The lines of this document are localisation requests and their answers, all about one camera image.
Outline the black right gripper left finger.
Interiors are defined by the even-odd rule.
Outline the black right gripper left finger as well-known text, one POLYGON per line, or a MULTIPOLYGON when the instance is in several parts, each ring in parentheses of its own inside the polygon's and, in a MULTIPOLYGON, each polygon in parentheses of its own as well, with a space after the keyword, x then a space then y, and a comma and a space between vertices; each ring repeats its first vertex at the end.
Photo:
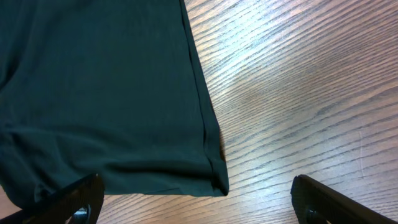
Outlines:
POLYGON ((1 219, 1 224, 96 224, 103 200, 102 178, 91 174, 1 219))

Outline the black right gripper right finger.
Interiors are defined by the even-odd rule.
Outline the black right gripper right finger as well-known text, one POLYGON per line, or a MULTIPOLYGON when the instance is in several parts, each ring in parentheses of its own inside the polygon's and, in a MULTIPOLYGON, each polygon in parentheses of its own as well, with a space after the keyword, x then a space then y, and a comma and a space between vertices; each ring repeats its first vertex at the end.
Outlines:
POLYGON ((294 177, 290 194, 300 224, 397 224, 307 175, 294 177))

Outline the black t-shirt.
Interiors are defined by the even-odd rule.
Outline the black t-shirt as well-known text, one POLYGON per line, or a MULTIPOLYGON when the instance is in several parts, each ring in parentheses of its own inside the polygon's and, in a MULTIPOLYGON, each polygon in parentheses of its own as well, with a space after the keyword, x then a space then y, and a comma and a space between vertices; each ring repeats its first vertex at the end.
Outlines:
POLYGON ((113 195, 228 194, 183 1, 1 2, 1 186, 25 208, 90 174, 113 195))

